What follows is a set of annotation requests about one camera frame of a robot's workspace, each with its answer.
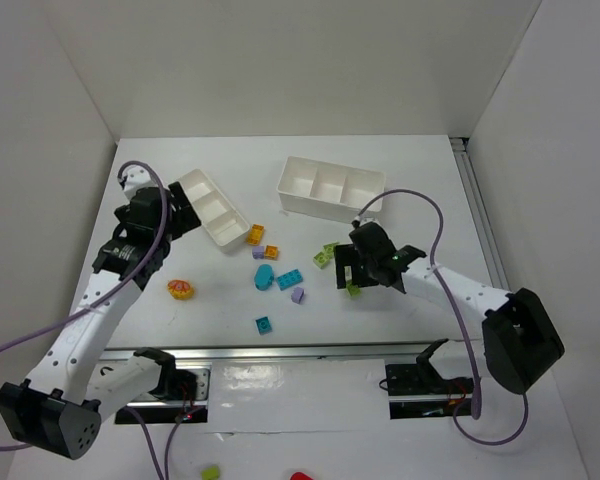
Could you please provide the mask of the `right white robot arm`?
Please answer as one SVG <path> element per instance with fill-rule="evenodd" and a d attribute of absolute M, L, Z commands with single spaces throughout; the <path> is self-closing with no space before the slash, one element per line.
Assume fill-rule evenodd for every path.
<path fill-rule="evenodd" d="M 432 262 L 414 246 L 396 248 L 386 231 L 369 222 L 349 244 L 334 247 L 336 286 L 383 286 L 459 313 L 481 329 L 486 369 L 505 390 L 526 393 L 565 353 L 539 296 L 490 287 Z"/>

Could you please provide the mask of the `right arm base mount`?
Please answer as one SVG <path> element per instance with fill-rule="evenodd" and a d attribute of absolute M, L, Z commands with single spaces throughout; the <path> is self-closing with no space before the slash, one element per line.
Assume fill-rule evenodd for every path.
<path fill-rule="evenodd" d="M 460 376 L 444 379 L 431 359 L 448 339 L 433 342 L 411 363 L 390 363 L 378 387 L 389 397 L 392 420 L 470 416 L 474 381 Z"/>

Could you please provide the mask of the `yellow round flower lego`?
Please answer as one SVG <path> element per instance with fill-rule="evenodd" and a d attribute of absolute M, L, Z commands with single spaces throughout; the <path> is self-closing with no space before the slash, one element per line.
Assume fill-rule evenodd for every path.
<path fill-rule="evenodd" d="M 193 286 L 185 280 L 170 280 L 167 283 L 169 294 L 176 300 L 188 300 L 195 295 Z"/>

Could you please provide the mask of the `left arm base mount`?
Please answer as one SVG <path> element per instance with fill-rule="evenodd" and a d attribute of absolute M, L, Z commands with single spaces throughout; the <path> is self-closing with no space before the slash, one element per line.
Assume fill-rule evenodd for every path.
<path fill-rule="evenodd" d="M 208 398 L 211 371 L 208 368 L 189 368 L 180 371 L 183 379 L 165 396 L 142 394 L 126 408 L 134 410 L 148 425 L 173 425 L 208 422 Z"/>

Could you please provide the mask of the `small purple lego brick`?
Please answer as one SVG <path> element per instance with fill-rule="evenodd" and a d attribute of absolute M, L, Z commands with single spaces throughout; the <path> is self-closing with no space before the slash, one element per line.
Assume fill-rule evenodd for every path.
<path fill-rule="evenodd" d="M 265 256 L 265 247 L 264 246 L 254 246 L 252 248 L 252 257 L 254 259 L 263 259 Z"/>

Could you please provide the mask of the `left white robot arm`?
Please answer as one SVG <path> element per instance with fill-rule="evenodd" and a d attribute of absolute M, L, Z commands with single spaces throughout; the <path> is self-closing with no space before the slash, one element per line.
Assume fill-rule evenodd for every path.
<path fill-rule="evenodd" d="M 187 400 L 196 376 L 173 355 L 142 347 L 101 374 L 97 365 L 126 312 L 163 265 L 171 243 L 200 227 L 182 186 L 126 186 L 128 204 L 98 251 L 77 319 L 59 333 L 43 359 L 19 384 L 0 388 L 0 414 L 11 436 L 26 445 L 76 460 L 93 446 L 101 424 L 141 395 Z"/>

